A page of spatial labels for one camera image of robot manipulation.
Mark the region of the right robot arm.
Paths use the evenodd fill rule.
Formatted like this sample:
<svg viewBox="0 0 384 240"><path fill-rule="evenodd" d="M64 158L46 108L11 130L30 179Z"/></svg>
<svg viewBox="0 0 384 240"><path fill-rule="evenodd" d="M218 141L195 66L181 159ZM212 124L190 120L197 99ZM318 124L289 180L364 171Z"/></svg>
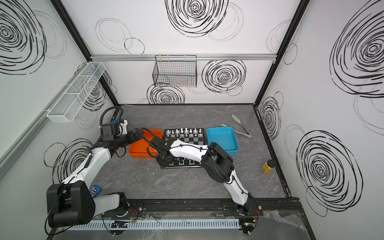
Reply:
<svg viewBox="0 0 384 240"><path fill-rule="evenodd" d="M176 138L166 141L153 137L149 141L157 155L155 159L160 167L165 168L176 158L185 158L200 163L214 181L223 184L238 206L238 212L248 214L257 207L256 199L246 190L237 176L234 160L218 144L194 145Z"/></svg>

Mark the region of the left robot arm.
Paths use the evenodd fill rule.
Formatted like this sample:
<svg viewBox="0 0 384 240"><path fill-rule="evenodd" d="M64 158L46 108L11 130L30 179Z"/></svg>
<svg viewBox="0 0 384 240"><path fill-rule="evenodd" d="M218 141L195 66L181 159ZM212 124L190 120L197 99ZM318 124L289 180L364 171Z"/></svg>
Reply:
<svg viewBox="0 0 384 240"><path fill-rule="evenodd" d="M113 193L93 198L90 187L98 172L118 149L126 148L141 138L138 128L128 131L126 127L117 136L100 136L80 166L60 184L48 188L47 225L60 228L87 224L97 215L125 208L125 194Z"/></svg>

